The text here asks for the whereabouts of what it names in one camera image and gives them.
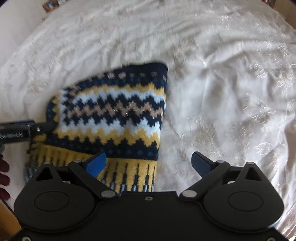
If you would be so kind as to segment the navy yellow patterned knit sweater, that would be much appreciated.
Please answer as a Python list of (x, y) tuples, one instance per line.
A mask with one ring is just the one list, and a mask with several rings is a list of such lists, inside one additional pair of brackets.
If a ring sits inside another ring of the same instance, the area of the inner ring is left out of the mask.
[(62, 167), (104, 153), (100, 182), (117, 193), (151, 192), (167, 82), (167, 66), (152, 62), (99, 73), (60, 90), (46, 110), (46, 120), (56, 127), (31, 141), (25, 180), (43, 163)]

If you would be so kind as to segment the white embroidered bedspread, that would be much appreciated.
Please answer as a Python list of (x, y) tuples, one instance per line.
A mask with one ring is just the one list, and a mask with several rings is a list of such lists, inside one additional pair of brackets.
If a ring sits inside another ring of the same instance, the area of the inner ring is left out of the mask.
[(293, 237), (295, 29), (261, 1), (70, 1), (1, 66), (1, 121), (40, 121), (63, 87), (151, 61), (169, 69), (155, 190), (196, 182), (194, 151), (255, 162)]

